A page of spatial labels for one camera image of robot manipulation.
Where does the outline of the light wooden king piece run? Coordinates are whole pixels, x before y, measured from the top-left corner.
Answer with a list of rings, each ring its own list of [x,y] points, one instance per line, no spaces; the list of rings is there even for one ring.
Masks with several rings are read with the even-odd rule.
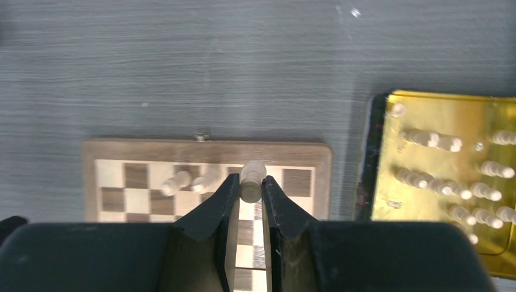
[[[191,189],[199,194],[210,192],[210,187],[218,182],[221,177],[221,170],[217,165],[209,165],[206,172],[192,181]]]

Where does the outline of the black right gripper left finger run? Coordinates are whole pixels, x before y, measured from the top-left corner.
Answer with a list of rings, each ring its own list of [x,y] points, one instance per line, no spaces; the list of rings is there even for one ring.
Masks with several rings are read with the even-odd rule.
[[[174,223],[33,223],[1,245],[2,291],[229,291],[240,178]]]

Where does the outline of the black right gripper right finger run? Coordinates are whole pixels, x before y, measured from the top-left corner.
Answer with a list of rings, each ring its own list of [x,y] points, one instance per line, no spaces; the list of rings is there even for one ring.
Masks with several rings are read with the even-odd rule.
[[[270,291],[495,291],[448,223],[319,221],[276,180],[262,182]]]

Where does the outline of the light wooden queen piece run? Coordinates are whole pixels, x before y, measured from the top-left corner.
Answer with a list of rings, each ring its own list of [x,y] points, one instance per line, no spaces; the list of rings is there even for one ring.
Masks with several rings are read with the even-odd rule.
[[[188,171],[179,171],[174,177],[163,181],[161,185],[161,194],[164,196],[173,196],[181,189],[189,187],[191,180],[191,174]]]

